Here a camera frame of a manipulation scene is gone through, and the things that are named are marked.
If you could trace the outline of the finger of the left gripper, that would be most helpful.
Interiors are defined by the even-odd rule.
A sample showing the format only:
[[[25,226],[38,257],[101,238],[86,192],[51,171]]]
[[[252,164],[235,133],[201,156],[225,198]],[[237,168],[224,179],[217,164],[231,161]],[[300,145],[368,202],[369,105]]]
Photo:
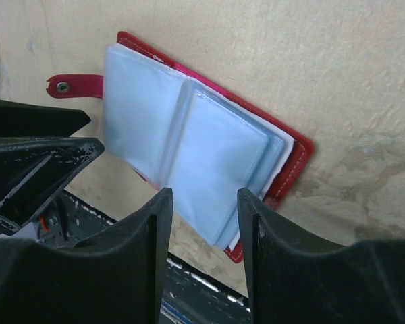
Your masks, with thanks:
[[[104,150],[96,138],[0,137],[0,233],[38,217]]]
[[[90,122],[78,109],[0,100],[0,137],[68,137]]]

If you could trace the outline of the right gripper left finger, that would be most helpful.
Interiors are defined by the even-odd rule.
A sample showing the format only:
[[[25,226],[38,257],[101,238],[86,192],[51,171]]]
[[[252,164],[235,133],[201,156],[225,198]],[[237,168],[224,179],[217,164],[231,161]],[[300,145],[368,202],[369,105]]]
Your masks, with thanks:
[[[0,238],[0,323],[157,323],[173,192],[71,248]]]

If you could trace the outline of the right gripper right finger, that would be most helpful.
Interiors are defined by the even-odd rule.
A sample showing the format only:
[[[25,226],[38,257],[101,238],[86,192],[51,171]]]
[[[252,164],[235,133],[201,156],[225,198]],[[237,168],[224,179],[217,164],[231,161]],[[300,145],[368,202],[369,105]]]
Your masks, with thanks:
[[[237,200],[253,323],[405,323],[405,239],[342,246]]]

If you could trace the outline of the red card holder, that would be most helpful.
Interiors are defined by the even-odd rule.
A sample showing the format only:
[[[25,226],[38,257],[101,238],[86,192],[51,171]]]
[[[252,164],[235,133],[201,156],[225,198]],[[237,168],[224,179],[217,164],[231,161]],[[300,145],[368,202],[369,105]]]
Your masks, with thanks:
[[[57,99],[103,102],[106,151],[152,187],[208,244],[243,258],[237,191],[277,208],[310,161],[310,138],[134,35],[121,31],[102,74],[57,74]]]

